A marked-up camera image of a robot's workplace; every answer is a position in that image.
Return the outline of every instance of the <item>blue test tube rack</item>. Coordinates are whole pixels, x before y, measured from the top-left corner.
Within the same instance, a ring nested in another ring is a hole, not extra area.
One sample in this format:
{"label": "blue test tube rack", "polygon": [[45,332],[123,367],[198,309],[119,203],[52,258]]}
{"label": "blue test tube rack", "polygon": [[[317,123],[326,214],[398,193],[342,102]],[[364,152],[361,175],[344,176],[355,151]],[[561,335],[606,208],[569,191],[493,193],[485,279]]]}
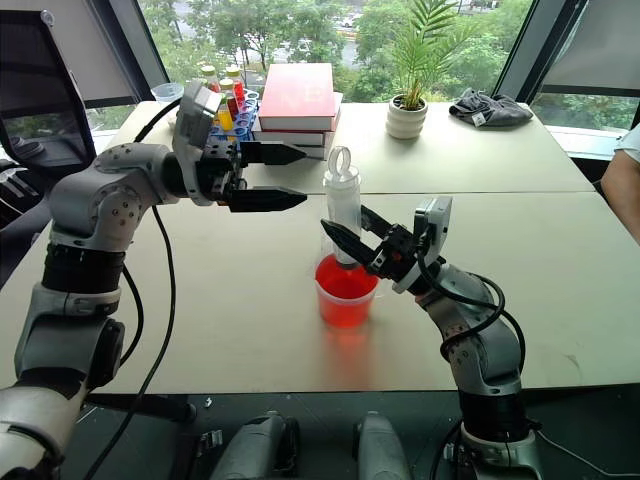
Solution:
{"label": "blue test tube rack", "polygon": [[222,130],[220,126],[211,127],[209,132],[209,138],[215,138],[216,140],[230,140],[236,141],[249,141],[252,140],[251,127],[253,122],[256,121],[258,113],[258,98],[259,94],[253,90],[245,89],[245,101],[244,105],[238,108],[238,114],[233,122],[233,128],[231,130]]}

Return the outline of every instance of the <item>gray cloth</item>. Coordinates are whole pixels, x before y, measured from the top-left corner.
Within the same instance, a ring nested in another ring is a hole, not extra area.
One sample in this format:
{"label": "gray cloth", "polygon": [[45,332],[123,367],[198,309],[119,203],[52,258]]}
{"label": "gray cloth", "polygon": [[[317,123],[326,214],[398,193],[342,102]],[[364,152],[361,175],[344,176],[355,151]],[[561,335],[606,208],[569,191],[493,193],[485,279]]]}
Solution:
{"label": "gray cloth", "polygon": [[449,113],[476,127],[511,127],[526,123],[533,117],[529,110],[506,95],[491,98],[470,88],[449,107]]}

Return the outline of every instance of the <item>yellow liquid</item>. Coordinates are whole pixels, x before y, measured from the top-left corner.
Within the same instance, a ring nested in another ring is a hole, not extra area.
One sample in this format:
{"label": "yellow liquid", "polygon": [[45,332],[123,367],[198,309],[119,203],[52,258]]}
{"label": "yellow liquid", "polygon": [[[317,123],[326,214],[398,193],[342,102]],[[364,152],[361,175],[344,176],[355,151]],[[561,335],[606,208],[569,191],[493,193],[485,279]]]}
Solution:
{"label": "yellow liquid", "polygon": [[233,120],[228,110],[218,110],[218,120],[223,130],[231,130],[233,128]]}

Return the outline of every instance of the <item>floor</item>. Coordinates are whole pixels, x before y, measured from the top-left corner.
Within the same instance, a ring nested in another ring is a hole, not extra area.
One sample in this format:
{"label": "floor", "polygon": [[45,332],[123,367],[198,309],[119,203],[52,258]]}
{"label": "floor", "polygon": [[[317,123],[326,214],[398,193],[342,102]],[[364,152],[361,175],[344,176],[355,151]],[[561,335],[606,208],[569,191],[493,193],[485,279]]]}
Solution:
{"label": "floor", "polygon": [[[207,399],[212,403],[205,408]],[[640,472],[640,384],[602,389],[525,392],[528,414],[553,440],[610,472]],[[193,395],[196,421],[179,426],[136,417],[96,479],[169,478],[179,435],[221,429],[225,443],[250,418],[278,410],[298,419],[300,475],[313,479],[356,479],[351,458],[352,426],[368,410],[385,414],[398,432],[416,480],[427,478],[437,445],[457,420],[452,392],[339,394]],[[117,428],[123,414],[96,409],[77,426],[63,478],[79,479]],[[540,442],[545,480],[605,478]],[[206,479],[218,452],[201,457],[192,480]],[[443,464],[439,478],[451,478]]]}

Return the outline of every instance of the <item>black cable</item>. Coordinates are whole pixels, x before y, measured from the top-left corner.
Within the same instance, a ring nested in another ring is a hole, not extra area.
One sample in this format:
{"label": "black cable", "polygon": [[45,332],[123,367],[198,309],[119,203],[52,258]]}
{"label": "black cable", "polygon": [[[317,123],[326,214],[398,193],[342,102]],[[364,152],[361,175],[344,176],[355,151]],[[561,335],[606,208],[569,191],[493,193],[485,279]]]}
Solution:
{"label": "black cable", "polygon": [[451,430],[447,432],[444,439],[442,440],[442,443],[440,443],[438,450],[436,450],[436,453],[433,456],[433,462],[431,462],[431,470],[429,471],[429,480],[437,479],[438,468],[440,467],[440,460],[442,459],[442,454],[444,452],[444,449],[447,447],[447,443],[449,443],[449,440],[451,439],[451,437],[460,429],[460,425],[462,425],[462,420],[458,420],[453,425],[453,427],[451,427]]}
{"label": "black cable", "polygon": [[147,136],[147,134],[151,131],[151,129],[155,126],[156,123],[158,123],[160,121],[160,119],[162,117],[164,117],[167,113],[169,113],[171,110],[173,110],[174,108],[176,108],[178,105],[180,105],[180,100],[182,100],[181,98],[179,98],[178,100],[174,100],[173,102],[171,102],[169,105],[167,105],[166,107],[164,107],[162,110],[160,110],[155,117],[153,117],[149,123],[147,123],[144,128],[142,130],[140,130],[140,133],[138,133],[138,135],[136,135],[136,138],[133,139],[133,143],[139,143],[142,141],[142,139],[144,139],[144,137]]}
{"label": "black cable", "polygon": [[527,356],[527,344],[524,340],[524,333],[522,332],[522,328],[520,328],[520,325],[518,324],[516,319],[513,318],[513,316],[509,312],[504,310],[502,312],[502,315],[511,324],[513,330],[516,332],[516,337],[518,337],[518,343],[520,344],[520,371],[522,372],[522,370],[524,369],[524,361]]}
{"label": "black cable", "polygon": [[[147,123],[147,125],[144,126],[144,128],[140,131],[140,133],[136,135],[136,138],[134,139],[134,143],[138,143],[142,141],[142,139],[144,139],[144,137],[151,131],[154,125],[158,123],[158,121],[162,117],[164,117],[169,111],[173,110],[179,104],[180,104],[180,99],[175,100],[174,102],[171,102],[169,105],[164,107],[155,117],[151,119],[149,123]],[[162,346],[160,347],[160,351],[158,352],[158,356],[156,357],[156,360],[153,362],[153,365],[151,366],[149,373],[147,373],[147,376],[145,377],[144,382],[142,382],[142,386],[140,387],[140,390],[138,391],[136,398],[131,404],[131,407],[129,408],[127,415],[124,417],[124,420],[122,420],[122,423],[118,427],[118,430],[116,430],[116,433],[114,433],[113,437],[111,437],[111,440],[109,440],[109,443],[106,445],[106,447],[104,447],[104,449],[102,450],[98,458],[96,458],[96,460],[93,462],[93,464],[91,465],[91,468],[89,468],[89,471],[84,476],[84,480],[90,480],[91,478],[93,478],[93,476],[96,474],[96,472],[98,471],[98,469],[100,468],[104,460],[109,456],[109,453],[111,453],[111,450],[113,450],[113,447],[115,447],[115,445],[118,443],[118,441],[124,434],[124,431],[129,426],[129,423],[131,423],[131,419],[133,418],[133,415],[135,415],[136,411],[138,410],[138,407],[140,406],[140,403],[142,402],[142,397],[147,391],[147,388],[149,387],[151,380],[153,379],[156,371],[158,370],[158,367],[160,366],[160,363],[162,362],[162,359],[164,358],[164,354],[166,353],[167,347],[169,346],[169,341],[171,340],[171,334],[173,333],[173,323],[176,315],[176,277],[175,277],[175,270],[173,266],[173,253],[171,251],[171,242],[169,240],[169,235],[167,234],[167,230],[165,229],[164,224],[162,223],[162,219],[160,218],[158,209],[156,208],[155,205],[152,206],[151,209],[153,211],[153,216],[155,217],[156,222],[158,223],[158,228],[160,228],[160,233],[162,233],[165,249],[167,251],[167,263],[169,265],[169,281],[171,285],[169,323],[167,324],[167,331],[165,333],[164,340],[162,341]]]}
{"label": "black cable", "polygon": [[129,359],[131,354],[134,352],[136,347],[138,346],[138,342],[140,341],[140,337],[142,336],[142,329],[144,328],[144,308],[142,307],[142,299],[140,298],[140,292],[138,292],[138,287],[136,286],[136,282],[133,281],[133,277],[129,273],[127,266],[124,266],[122,270],[125,280],[127,281],[127,285],[129,285],[129,289],[131,290],[131,294],[133,295],[133,300],[136,302],[136,311],[138,312],[138,324],[136,325],[136,333],[133,336],[133,340],[131,341],[131,345],[125,352],[125,354],[120,359],[120,366],[122,367],[125,362]]}
{"label": "black cable", "polygon": [[155,205],[151,208],[153,210],[153,216],[156,218],[156,222],[158,222],[158,227],[160,228],[160,232],[162,233],[162,238],[164,239],[165,248],[167,250],[167,262],[169,264],[169,279],[171,282],[169,323],[167,325],[167,331],[165,333],[162,346],[160,347],[160,352],[158,352],[158,356],[156,357],[155,362],[153,362],[153,365],[149,370],[149,373],[144,379],[144,382],[142,383],[142,386],[138,391],[138,395],[136,395],[135,400],[131,404],[131,408],[127,412],[126,417],[120,424],[120,427],[118,427],[118,430],[116,431],[116,433],[113,435],[113,437],[111,437],[111,440],[109,441],[107,446],[104,447],[104,449],[102,450],[98,458],[93,462],[93,465],[91,465],[91,468],[89,469],[87,474],[84,476],[84,480],[90,480],[91,478],[93,478],[93,476],[96,474],[96,472],[102,465],[102,462],[104,462],[104,460],[107,458],[109,453],[111,453],[111,450],[116,445],[116,443],[118,443],[118,440],[120,440],[120,437],[122,437],[122,434],[129,426],[129,423],[131,422],[133,415],[136,413],[136,410],[138,409],[138,407],[140,406],[140,403],[142,402],[142,397],[147,391],[147,387],[151,383],[153,376],[155,375],[156,371],[158,370],[158,367],[160,366],[160,363],[162,362],[162,359],[164,358],[164,354],[167,351],[167,347],[169,346],[169,340],[171,339],[171,333],[173,332],[173,323],[176,315],[176,277],[175,277],[175,271],[173,268],[173,254],[171,253],[171,242],[169,241],[169,235],[167,235],[167,230],[164,228],[164,224],[162,223],[162,219],[160,218],[158,209],[156,208]]}
{"label": "black cable", "polygon": [[445,297],[451,298],[456,302],[464,303],[467,305],[475,305],[475,306],[484,307],[484,308],[491,308],[493,310],[493,313],[482,323],[474,327],[471,327],[469,330],[465,330],[464,332],[461,332],[461,333],[458,333],[457,335],[449,337],[442,342],[442,344],[440,345],[440,355],[442,355],[442,357],[445,360],[449,361],[448,349],[453,343],[456,343],[460,340],[476,335],[477,333],[491,326],[496,320],[498,320],[498,318],[500,318],[500,315],[503,312],[504,303],[505,303],[504,293],[502,292],[500,287],[498,287],[494,282],[492,282],[487,278],[480,277],[479,275],[477,275],[477,277],[480,278],[480,280],[482,280],[483,282],[486,280],[489,280],[489,282],[491,283],[489,282],[487,283],[489,283],[489,285],[491,285],[492,287],[495,286],[497,288],[496,293],[498,294],[498,305],[494,305],[493,303],[488,303],[488,302],[482,302],[480,300],[474,300],[472,298],[459,295],[455,292],[447,290],[442,285],[440,285],[435,278],[433,278],[433,276],[431,275],[431,273],[427,268],[427,265],[424,262],[424,256],[421,254],[420,251],[418,252],[417,257],[418,257],[417,261],[418,261],[418,267],[420,268],[420,273],[422,273],[422,276],[425,278],[425,280],[427,280],[427,283],[429,283],[429,286],[433,288],[436,292],[440,293]]}
{"label": "black cable", "polygon": [[474,305],[474,306],[483,307],[483,308],[490,308],[493,310],[493,313],[482,323],[470,328],[469,330],[465,330],[464,332],[461,332],[457,335],[454,335],[450,338],[445,339],[440,345],[440,355],[442,355],[442,357],[445,360],[449,361],[447,353],[448,353],[449,347],[453,343],[456,343],[460,340],[463,340],[465,338],[478,334],[482,330],[491,326],[502,315],[513,326],[516,333],[516,337],[518,339],[518,343],[520,344],[520,362],[519,362],[518,368],[519,368],[519,371],[522,372],[522,369],[524,368],[524,362],[525,362],[525,356],[526,356],[526,344],[524,341],[524,334],[522,332],[522,329],[520,328],[520,325],[515,320],[515,318],[513,318],[513,316],[504,309],[505,296],[502,289],[493,280],[487,277],[483,277],[482,275],[471,273],[471,275],[474,275],[475,277],[479,278],[483,283],[489,285],[496,292],[496,295],[498,296],[498,304],[494,305],[492,303],[483,302],[481,300],[475,300],[473,298],[468,298],[463,295],[459,295],[440,285],[437,282],[437,280],[433,277],[433,275],[431,275],[431,272],[429,272],[429,269],[427,268],[427,265],[424,261],[424,256],[427,254],[430,240],[431,240],[430,232],[426,232],[420,237],[420,239],[418,240],[418,244],[416,245],[416,251],[418,253],[417,255],[418,268],[420,269],[420,273],[422,274],[424,279],[427,281],[427,283],[429,283],[429,286],[433,288],[435,291],[437,291],[438,293],[440,293],[441,295],[448,297],[452,300],[455,300],[456,302],[464,303],[466,305]]}

